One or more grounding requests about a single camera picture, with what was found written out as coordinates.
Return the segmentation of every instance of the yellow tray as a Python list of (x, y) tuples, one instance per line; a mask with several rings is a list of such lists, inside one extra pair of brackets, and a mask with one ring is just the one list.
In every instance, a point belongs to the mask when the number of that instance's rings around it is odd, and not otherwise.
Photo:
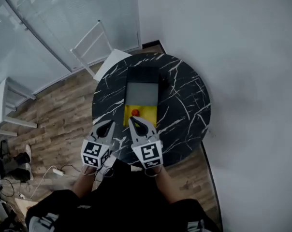
[(135, 105), (126, 105), (125, 106), (125, 115), (123, 118), (123, 126), (129, 126), (129, 118), (132, 116), (132, 110), (137, 109), (140, 112), (141, 118), (147, 119), (151, 122), (154, 127), (157, 126), (157, 107), (156, 106), (135, 106)]

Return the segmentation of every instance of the chair backrest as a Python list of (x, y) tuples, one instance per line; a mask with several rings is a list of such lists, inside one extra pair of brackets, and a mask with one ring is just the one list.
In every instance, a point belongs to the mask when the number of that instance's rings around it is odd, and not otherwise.
[(94, 27), (90, 29), (90, 31), (80, 40), (80, 42), (73, 49), (71, 49), (71, 52), (75, 55), (77, 60), (79, 60), (85, 68), (86, 66), (88, 66), (87, 63), (84, 61), (85, 55), (101, 37), (104, 37), (108, 47), (112, 52), (114, 49), (108, 40), (106, 31), (100, 20), (98, 20), (96, 25), (94, 25)]

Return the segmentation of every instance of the round table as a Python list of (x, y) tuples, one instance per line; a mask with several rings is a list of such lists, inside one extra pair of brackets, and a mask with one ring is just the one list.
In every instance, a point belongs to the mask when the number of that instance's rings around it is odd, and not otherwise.
[(116, 122), (111, 150), (121, 161), (141, 167), (131, 149), (130, 129), (123, 126), (128, 68), (158, 67), (168, 87), (159, 92), (157, 133), (163, 142), (163, 162), (173, 165), (198, 149), (210, 121), (210, 99), (198, 73), (168, 54), (141, 53), (114, 65), (101, 79), (93, 96), (93, 124)]

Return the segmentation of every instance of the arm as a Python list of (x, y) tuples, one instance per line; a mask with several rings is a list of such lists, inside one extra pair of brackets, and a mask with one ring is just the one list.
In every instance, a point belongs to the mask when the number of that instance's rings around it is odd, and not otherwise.
[(91, 193), (93, 182), (95, 179), (95, 173), (96, 168), (84, 166), (84, 170), (82, 169), (82, 172), (75, 182), (72, 191), (79, 197), (82, 198), (86, 196), (87, 194)]
[[(155, 177), (159, 191), (164, 195), (169, 203), (175, 203), (183, 199), (178, 188), (174, 185), (172, 178), (169, 176), (163, 166), (161, 172)], [(160, 171), (160, 167), (154, 168), (154, 172)]]

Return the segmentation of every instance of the cable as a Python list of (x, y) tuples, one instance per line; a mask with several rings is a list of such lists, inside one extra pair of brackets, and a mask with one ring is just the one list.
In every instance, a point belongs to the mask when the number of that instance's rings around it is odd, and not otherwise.
[(8, 181), (8, 182), (11, 184), (11, 187), (12, 187), (12, 189), (13, 189), (13, 193), (12, 193), (11, 196), (8, 196), (8, 195), (4, 194), (4, 193), (2, 192), (2, 190), (0, 190), (0, 193), (1, 193), (3, 196), (8, 197), (8, 198), (13, 197), (14, 194), (15, 194), (15, 189), (14, 189), (14, 187), (13, 187), (13, 184), (12, 184), (8, 179), (5, 179), (5, 178), (0, 179), (0, 180), (6, 180), (6, 181)]
[(19, 185), (19, 188), (18, 188), (18, 193), (20, 193), (20, 188), (21, 188), (21, 181), (20, 181), (20, 185)]
[[(0, 179), (1, 180), (1, 179)], [(3, 180), (3, 179), (2, 179)], [(20, 183), (21, 181), (19, 181), (19, 182), (14, 182), (14, 183), (12, 183), (12, 184), (18, 184), (18, 183)], [(4, 183), (4, 184), (2, 184), (1, 183), (1, 185), (9, 185), (10, 183)]]
[[(113, 167), (107, 167), (106, 165), (104, 165), (103, 164), (103, 166), (105, 167), (105, 168), (107, 168), (106, 170), (105, 170), (105, 172), (103, 173), (103, 179), (106, 177), (106, 178), (110, 178), (110, 177), (113, 177), (113, 175), (114, 175), (114, 169), (113, 169)], [(106, 174), (108, 173), (108, 171), (110, 171), (110, 170), (113, 170), (113, 173), (112, 173), (112, 175), (111, 176), (106, 176)]]
[(36, 189), (34, 190), (34, 192), (32, 193), (32, 195), (31, 195), (31, 197), (30, 197), (29, 199), (31, 199), (31, 198), (33, 197), (33, 195), (35, 194), (36, 190), (38, 189), (38, 187), (39, 187), (39, 186), (40, 186), (40, 184), (42, 183), (42, 181), (43, 181), (43, 179), (44, 179), (45, 175), (47, 174), (47, 172), (48, 172), (48, 171), (49, 171), (49, 170), (50, 170), (52, 167), (54, 167), (54, 168), (56, 168), (56, 169), (57, 169), (57, 167), (56, 167), (56, 166), (51, 166), (51, 167), (49, 167), (49, 169), (47, 169), (46, 173), (43, 175), (43, 177), (42, 177), (41, 181), (39, 182), (38, 186), (36, 187)]
[(65, 167), (65, 166), (71, 166), (72, 168), (74, 168), (76, 171), (78, 171), (79, 173), (81, 173), (81, 171), (79, 171), (77, 168), (75, 168), (73, 165), (71, 165), (71, 164), (65, 164), (65, 165), (63, 165), (61, 168), (60, 168), (60, 171), (62, 171), (62, 169), (63, 169), (63, 167)]
[(101, 168), (97, 169), (96, 171), (94, 171), (93, 173), (90, 173), (90, 174), (86, 174), (86, 173), (83, 173), (83, 171), (81, 171), (81, 174), (84, 175), (84, 176), (94, 175), (94, 178), (96, 178), (97, 173), (101, 170)]
[(30, 192), (30, 185), (29, 185), (29, 182), (27, 181), (26, 183), (27, 183), (26, 191), (27, 191), (27, 192)]

